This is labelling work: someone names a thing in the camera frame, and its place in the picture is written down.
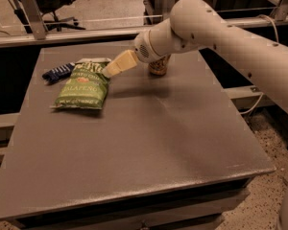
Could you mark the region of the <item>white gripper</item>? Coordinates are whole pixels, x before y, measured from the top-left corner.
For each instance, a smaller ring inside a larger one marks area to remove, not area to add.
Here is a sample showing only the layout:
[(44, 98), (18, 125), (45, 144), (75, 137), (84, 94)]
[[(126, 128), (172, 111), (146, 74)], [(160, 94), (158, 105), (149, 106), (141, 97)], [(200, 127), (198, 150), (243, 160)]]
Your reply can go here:
[(134, 50), (126, 50), (111, 61), (102, 73), (107, 78), (112, 78), (137, 65), (137, 58), (145, 63), (154, 62), (160, 56), (154, 51), (149, 38), (150, 32), (144, 31), (134, 39)]

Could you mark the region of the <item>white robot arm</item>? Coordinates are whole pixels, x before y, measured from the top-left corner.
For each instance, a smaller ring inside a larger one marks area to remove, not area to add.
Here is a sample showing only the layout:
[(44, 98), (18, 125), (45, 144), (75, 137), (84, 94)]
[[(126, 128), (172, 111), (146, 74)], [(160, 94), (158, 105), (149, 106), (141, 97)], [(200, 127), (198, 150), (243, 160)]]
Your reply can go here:
[(213, 50), (288, 114), (288, 47), (238, 28), (203, 0), (179, 0), (164, 21), (102, 71), (111, 78), (137, 65), (200, 47)]

